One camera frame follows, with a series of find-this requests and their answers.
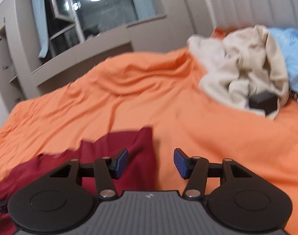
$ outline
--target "black strap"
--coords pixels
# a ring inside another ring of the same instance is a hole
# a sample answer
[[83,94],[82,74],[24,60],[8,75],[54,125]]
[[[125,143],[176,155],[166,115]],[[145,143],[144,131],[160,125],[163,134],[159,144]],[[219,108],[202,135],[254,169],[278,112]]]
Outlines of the black strap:
[[0,202],[0,213],[7,213],[7,200]]

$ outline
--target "orange bed sheet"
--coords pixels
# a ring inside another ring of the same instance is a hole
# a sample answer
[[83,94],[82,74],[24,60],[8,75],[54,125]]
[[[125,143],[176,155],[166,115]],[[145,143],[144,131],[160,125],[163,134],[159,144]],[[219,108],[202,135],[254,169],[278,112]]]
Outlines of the orange bed sheet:
[[[209,99],[205,70],[186,49],[109,58],[52,93],[15,107],[0,129],[0,180],[40,153],[77,149],[110,131],[151,126],[159,161],[157,190],[182,191],[173,151],[211,162],[233,158],[284,190],[293,201],[287,231],[298,235],[298,104],[275,121]],[[217,186],[209,179],[207,193]]]

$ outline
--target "beige cloth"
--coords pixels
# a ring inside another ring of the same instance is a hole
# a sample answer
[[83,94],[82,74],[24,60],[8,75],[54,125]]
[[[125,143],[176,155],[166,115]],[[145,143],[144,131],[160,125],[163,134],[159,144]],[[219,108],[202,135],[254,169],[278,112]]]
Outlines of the beige cloth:
[[265,116],[250,109],[248,97],[269,91],[279,97],[275,118],[288,98],[288,76],[283,54],[266,27],[235,31],[223,41],[192,36],[189,50],[208,70],[200,83],[211,98],[227,106]]

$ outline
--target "black circular base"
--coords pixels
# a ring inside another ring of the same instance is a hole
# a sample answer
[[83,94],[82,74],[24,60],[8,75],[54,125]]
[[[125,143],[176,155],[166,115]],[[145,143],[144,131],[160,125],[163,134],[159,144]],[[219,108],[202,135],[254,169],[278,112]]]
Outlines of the black circular base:
[[8,212],[16,226],[33,233],[54,234],[84,222],[93,209],[91,194],[67,179],[37,180],[15,193]]
[[267,181],[238,181],[209,195],[207,207],[215,219],[243,232],[267,232],[286,225],[292,203],[284,192]]

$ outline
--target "white headboard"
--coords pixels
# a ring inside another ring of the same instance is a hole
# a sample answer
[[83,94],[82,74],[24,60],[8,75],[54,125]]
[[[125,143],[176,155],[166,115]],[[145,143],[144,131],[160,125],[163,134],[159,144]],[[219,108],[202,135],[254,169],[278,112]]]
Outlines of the white headboard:
[[223,29],[257,24],[298,28],[298,0],[211,0],[208,7],[215,26]]

